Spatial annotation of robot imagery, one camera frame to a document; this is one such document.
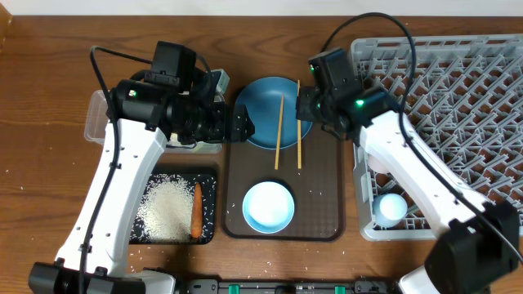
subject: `chopstick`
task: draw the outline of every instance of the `chopstick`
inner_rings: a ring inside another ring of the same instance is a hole
[[[284,122],[284,94],[281,94],[281,106],[279,107],[278,142],[276,143],[276,162],[275,170],[278,169],[279,143],[281,143],[281,125]]]
[[[300,80],[297,80],[297,96],[300,96]],[[302,169],[302,120],[297,120],[297,169]]]

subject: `blue plate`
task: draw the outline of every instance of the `blue plate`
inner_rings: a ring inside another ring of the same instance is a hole
[[[293,196],[283,185],[265,181],[245,194],[242,212],[254,230],[264,234],[280,232],[294,216]]]
[[[296,99],[297,84],[287,78],[260,78],[251,82],[239,94],[237,105],[247,107],[248,116],[256,131],[248,141],[265,149],[276,149],[278,140],[279,107],[284,94],[284,118],[279,148],[297,143]],[[312,122],[302,122],[302,138],[311,129]]]

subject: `brown placemat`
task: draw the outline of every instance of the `brown placemat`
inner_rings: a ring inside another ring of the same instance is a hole
[[[297,145],[280,150],[279,170],[275,151],[250,143],[231,144],[221,223],[233,238],[275,238],[332,241],[344,230],[344,197],[341,143],[313,125],[302,141],[302,169],[297,169]],[[286,185],[294,198],[291,223],[275,234],[262,234],[244,219],[242,204],[247,191],[265,180]]]

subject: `metal grid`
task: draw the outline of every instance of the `metal grid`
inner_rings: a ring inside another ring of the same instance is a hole
[[[406,106],[410,122],[473,189],[493,203],[506,199],[520,209],[523,225],[523,37],[425,37],[415,42],[418,65]],[[355,40],[350,58],[366,87],[381,85],[398,98],[405,93],[411,66],[406,39]],[[392,230],[430,229],[391,175],[366,171],[373,197],[393,192],[407,198],[409,213]]]

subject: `table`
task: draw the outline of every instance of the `table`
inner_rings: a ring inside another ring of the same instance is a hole
[[[158,40],[180,42],[230,75],[235,89],[271,75],[313,83],[307,58],[344,17],[91,17],[15,16],[0,54],[0,292],[27,292],[35,261],[52,262],[83,205],[101,146],[83,138],[91,94],[99,88],[91,45],[152,58]],[[523,33],[523,18],[401,18],[414,36]],[[386,20],[362,20],[335,44],[355,38],[400,36]],[[98,55],[108,85],[141,64]],[[163,267],[186,277],[334,281],[399,278],[420,266],[433,242],[365,241],[358,230],[352,147],[344,146],[346,228],[332,243],[238,240],[221,229],[204,246],[130,246],[128,268]],[[211,165],[223,187],[224,153],[173,155],[166,163]],[[221,208],[218,194],[217,208]],[[495,293],[523,290],[519,270],[493,285]]]

